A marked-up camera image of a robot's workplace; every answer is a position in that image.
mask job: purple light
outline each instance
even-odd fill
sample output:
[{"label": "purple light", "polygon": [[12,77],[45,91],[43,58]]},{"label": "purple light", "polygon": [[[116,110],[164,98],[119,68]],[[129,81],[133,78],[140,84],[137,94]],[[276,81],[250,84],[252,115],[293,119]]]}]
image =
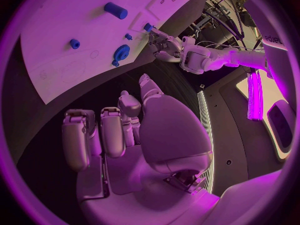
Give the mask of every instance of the purple light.
[{"label": "purple light", "polygon": [[248,114],[247,118],[253,121],[263,119],[264,99],[262,80],[259,72],[248,74]]}]

